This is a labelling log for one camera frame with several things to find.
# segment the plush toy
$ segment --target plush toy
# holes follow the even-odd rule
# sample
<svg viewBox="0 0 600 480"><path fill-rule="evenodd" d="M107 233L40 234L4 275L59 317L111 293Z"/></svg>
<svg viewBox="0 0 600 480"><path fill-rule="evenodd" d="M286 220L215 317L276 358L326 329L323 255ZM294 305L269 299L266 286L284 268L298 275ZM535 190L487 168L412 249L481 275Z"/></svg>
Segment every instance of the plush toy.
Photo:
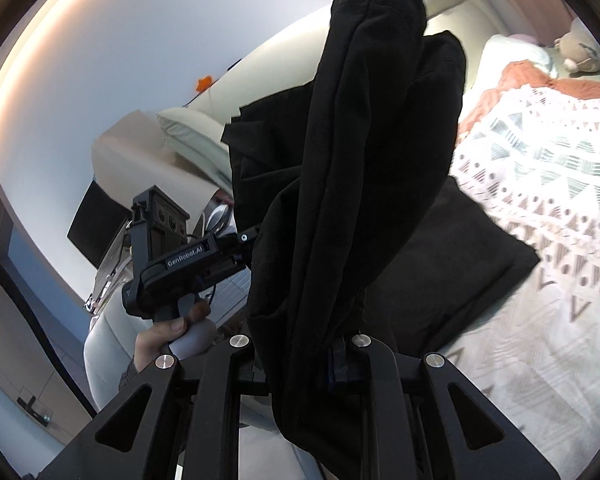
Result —
<svg viewBox="0 0 600 480"><path fill-rule="evenodd" d="M564 57L564 68L576 72L600 70L600 44L580 18L571 23L571 30L555 40L555 47Z"/></svg>

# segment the black garment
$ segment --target black garment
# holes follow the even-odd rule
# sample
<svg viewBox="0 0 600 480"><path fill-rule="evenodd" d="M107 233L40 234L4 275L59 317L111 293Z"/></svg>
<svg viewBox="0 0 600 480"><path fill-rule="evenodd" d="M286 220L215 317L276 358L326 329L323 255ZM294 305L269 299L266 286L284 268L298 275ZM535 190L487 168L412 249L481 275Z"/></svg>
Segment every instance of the black garment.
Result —
<svg viewBox="0 0 600 480"><path fill-rule="evenodd" d="M365 333L422 357L449 343L538 263L447 177L413 236L366 288Z"/></svg>
<svg viewBox="0 0 600 480"><path fill-rule="evenodd" d="M247 106L222 138L238 228L262 222L248 324L276 423L340 480L359 476L360 410L313 383L432 205L456 138L464 52L425 26L422 0L334 0L313 83Z"/></svg>

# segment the white pillow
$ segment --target white pillow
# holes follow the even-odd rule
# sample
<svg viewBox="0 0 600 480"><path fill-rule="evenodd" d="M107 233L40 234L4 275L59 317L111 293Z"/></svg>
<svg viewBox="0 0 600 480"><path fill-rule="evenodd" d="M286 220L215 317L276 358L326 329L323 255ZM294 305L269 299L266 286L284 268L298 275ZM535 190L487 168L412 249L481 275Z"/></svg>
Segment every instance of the white pillow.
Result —
<svg viewBox="0 0 600 480"><path fill-rule="evenodd" d="M167 134L165 144L231 193L229 148L220 141L224 124L190 108L168 108L157 116Z"/></svg>
<svg viewBox="0 0 600 480"><path fill-rule="evenodd" d="M482 93L489 88L496 88L504 67L513 61L525 59L545 74L553 78L558 76L554 60L542 47L496 34L484 45L472 89Z"/></svg>

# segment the orange sticker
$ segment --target orange sticker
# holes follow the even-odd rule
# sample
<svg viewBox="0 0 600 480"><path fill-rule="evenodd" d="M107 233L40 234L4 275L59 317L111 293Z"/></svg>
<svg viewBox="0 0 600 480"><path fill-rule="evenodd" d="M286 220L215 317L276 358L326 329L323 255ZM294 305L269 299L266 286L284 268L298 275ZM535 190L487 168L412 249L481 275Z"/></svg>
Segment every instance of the orange sticker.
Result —
<svg viewBox="0 0 600 480"><path fill-rule="evenodd" d="M203 77L198 79L198 86L196 86L196 92L204 92L214 83L214 79L211 76Z"/></svg>

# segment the hand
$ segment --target hand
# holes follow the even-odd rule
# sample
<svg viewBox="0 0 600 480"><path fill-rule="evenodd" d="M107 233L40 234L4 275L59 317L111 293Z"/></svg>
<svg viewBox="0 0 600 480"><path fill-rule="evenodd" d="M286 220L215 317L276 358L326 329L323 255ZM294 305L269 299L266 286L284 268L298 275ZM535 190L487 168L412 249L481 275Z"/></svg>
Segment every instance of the hand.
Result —
<svg viewBox="0 0 600 480"><path fill-rule="evenodd" d="M170 343L182 336L190 324L205 319L211 312L206 300L199 301L191 307L185 317L179 317L171 321L154 323L151 328L143 330L136 336L136 348L134 350L134 365L141 372L149 363L160 356L160 347Z"/></svg>

